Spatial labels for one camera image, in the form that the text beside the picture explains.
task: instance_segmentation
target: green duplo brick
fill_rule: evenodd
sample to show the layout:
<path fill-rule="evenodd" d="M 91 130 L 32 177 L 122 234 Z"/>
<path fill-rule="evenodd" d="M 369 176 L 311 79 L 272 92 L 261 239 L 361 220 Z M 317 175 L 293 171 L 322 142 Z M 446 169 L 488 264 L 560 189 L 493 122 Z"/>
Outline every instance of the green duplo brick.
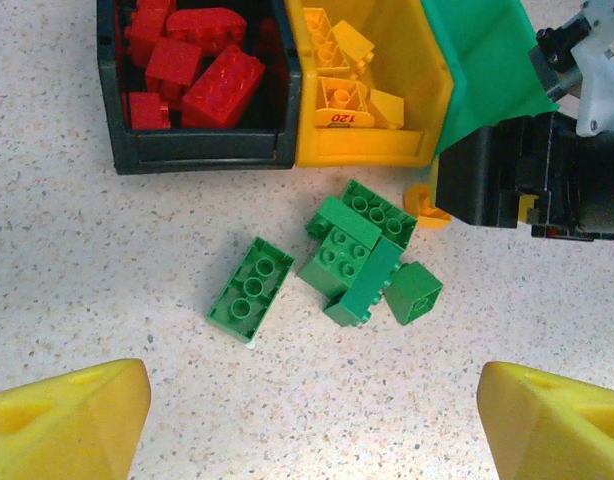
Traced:
<path fill-rule="evenodd" d="M 243 342 L 252 341 L 293 264 L 293 257 L 257 237 L 208 320 Z"/>
<path fill-rule="evenodd" d="M 401 249 L 386 238 L 381 238 L 369 255 L 353 285 L 333 299 L 325 314 L 340 326 L 357 326 L 371 318 L 369 308 L 380 302 L 380 291 L 400 266 Z"/>
<path fill-rule="evenodd" d="M 346 291 L 369 258 L 370 249 L 338 227 L 332 227 L 315 257 L 298 277 L 328 298 Z"/>
<path fill-rule="evenodd" d="M 384 290 L 385 300 L 401 325 L 409 325 L 430 312 L 443 288 L 443 284 L 418 262 L 403 265 L 390 280 Z"/>
<path fill-rule="evenodd" d="M 356 180 L 350 180 L 347 184 L 342 202 L 380 228 L 383 237 L 397 245 L 401 251 L 407 248 L 416 228 L 414 217 Z"/>
<path fill-rule="evenodd" d="M 312 221 L 307 224 L 306 229 L 310 237 L 322 242 L 334 226 L 370 250 L 374 248 L 381 235 L 379 227 L 330 195 Z"/>

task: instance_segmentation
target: green storage bin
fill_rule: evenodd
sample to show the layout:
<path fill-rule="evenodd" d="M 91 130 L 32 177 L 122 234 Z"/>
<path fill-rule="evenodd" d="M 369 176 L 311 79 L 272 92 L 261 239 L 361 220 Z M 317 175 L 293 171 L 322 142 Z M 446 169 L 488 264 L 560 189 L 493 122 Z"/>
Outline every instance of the green storage bin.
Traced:
<path fill-rule="evenodd" d="M 454 79 L 436 153 L 483 126 L 554 111 L 529 59 L 534 29 L 519 0 L 422 0 Z"/>

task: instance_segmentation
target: table surface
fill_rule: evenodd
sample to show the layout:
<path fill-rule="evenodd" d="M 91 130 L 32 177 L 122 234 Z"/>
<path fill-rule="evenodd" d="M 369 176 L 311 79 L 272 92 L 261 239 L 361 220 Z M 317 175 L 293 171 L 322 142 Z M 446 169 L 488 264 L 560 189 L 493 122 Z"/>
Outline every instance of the table surface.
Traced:
<path fill-rule="evenodd" d="M 525 1 L 536 28 L 578 4 Z M 527 228 L 418 230 L 404 258 L 445 290 L 408 327 L 383 302 L 341 329 L 291 273 L 244 348 L 205 318 L 255 236 L 300 265 L 304 225 L 350 178 L 398 203 L 426 172 L 120 177 L 98 82 L 95 2 L 0 0 L 0 390 L 143 359 L 136 479 L 496 478 L 487 361 L 614 389 L 614 243 Z"/>

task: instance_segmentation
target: bin compartment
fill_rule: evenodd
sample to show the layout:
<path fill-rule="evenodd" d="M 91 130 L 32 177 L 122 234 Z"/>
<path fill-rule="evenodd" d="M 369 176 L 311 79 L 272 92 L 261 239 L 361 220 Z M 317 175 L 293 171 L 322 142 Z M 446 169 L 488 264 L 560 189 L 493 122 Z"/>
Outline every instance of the bin compartment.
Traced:
<path fill-rule="evenodd" d="M 229 129 L 183 128 L 171 110 L 171 129 L 132 129 L 129 93 L 145 92 L 145 69 L 134 65 L 123 32 L 135 0 L 98 0 L 97 48 L 107 122 L 120 174 L 186 170 L 291 168 L 296 157 L 302 72 L 282 0 L 178 0 L 177 9 L 223 7 L 247 22 L 243 51 L 265 73 L 240 122 Z M 211 60 L 204 60 L 203 71 Z"/>
<path fill-rule="evenodd" d="M 285 5 L 303 71 L 296 164 L 427 165 L 440 137 L 453 80 L 420 0 L 285 0 Z M 403 98 L 402 129 L 316 126 L 322 82 L 309 28 L 313 25 L 308 26 L 305 8 L 322 9 L 333 29 L 341 21 L 347 22 L 373 44 L 371 61 L 362 62 L 366 68 L 358 80 L 370 95 L 372 89 L 378 89 Z M 315 12 L 307 10 L 312 16 Z"/>

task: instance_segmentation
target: red duplo brick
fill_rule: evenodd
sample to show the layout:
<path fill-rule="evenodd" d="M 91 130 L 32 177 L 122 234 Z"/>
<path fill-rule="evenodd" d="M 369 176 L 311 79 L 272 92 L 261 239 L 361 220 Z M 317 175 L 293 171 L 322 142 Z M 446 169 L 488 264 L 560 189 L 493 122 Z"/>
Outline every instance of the red duplo brick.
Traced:
<path fill-rule="evenodd" d="M 131 128 L 134 130 L 161 130 L 171 128 L 169 107 L 157 93 L 131 92 L 129 94 Z"/>
<path fill-rule="evenodd" d="M 198 45 L 205 55 L 219 55 L 228 45 L 243 46 L 247 22 L 228 8 L 179 10 L 167 19 L 167 36 Z"/>
<path fill-rule="evenodd" d="M 180 110 L 181 100 L 200 75 L 203 51 L 196 45 L 161 38 L 147 65 L 147 91 L 160 93 L 169 108 Z"/>
<path fill-rule="evenodd" d="M 176 10 L 175 0 L 139 0 L 125 29 L 129 53 L 137 67 L 145 68 L 158 39 L 165 34 L 169 15 Z"/>
<path fill-rule="evenodd" d="M 265 66 L 228 46 L 183 97 L 183 125 L 233 128 L 263 78 Z"/>

